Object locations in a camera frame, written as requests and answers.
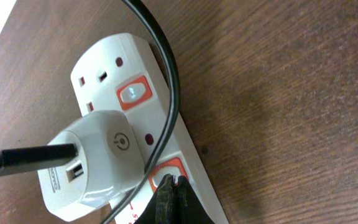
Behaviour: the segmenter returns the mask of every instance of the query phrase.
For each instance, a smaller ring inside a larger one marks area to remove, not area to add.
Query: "white switch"
[[[175,166],[166,166],[166,167],[163,167],[163,168],[159,169],[157,171],[157,173],[152,177],[153,184],[154,184],[155,187],[158,187],[158,185],[160,184],[162,178],[166,174],[174,175],[176,177],[175,181],[177,181],[178,177],[181,175],[181,172],[180,172],[180,169],[178,167],[175,167]]]
[[[143,83],[134,83],[125,87],[121,91],[121,100],[123,103],[134,103],[138,101],[146,92],[146,87]]]

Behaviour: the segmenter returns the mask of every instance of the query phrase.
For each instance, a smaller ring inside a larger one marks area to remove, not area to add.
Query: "brown wooden surface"
[[[358,223],[358,1],[145,3],[229,221]],[[152,42],[120,1],[17,0],[0,36],[0,149],[46,144],[79,118],[71,70],[120,32]],[[0,223],[64,222],[31,172],[0,178]]]

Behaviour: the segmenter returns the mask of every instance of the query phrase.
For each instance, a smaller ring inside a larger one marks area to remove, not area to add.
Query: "power strip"
[[[135,134],[146,163],[167,117],[169,90],[147,41],[116,34],[95,43],[79,59],[71,82],[82,116],[92,111],[122,111]],[[215,223],[229,223],[194,144],[179,114],[158,166],[116,217],[117,224],[134,223],[146,208],[165,174],[185,175]],[[121,198],[112,198],[112,207]]]

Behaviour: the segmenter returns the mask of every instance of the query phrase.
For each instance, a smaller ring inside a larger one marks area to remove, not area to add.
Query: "plug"
[[[75,144],[78,155],[38,175],[46,208],[66,222],[121,198],[143,178],[144,162],[123,112],[93,111],[48,145],[56,144]]]

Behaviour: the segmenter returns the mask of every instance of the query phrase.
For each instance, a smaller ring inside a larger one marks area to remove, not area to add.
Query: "round red hole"
[[[154,138],[151,134],[146,134],[146,143],[151,146],[154,143]]]
[[[121,65],[122,65],[123,63],[124,63],[124,62],[122,62],[122,58],[118,57],[118,58],[116,59],[116,64],[117,64],[118,67],[121,67]]]

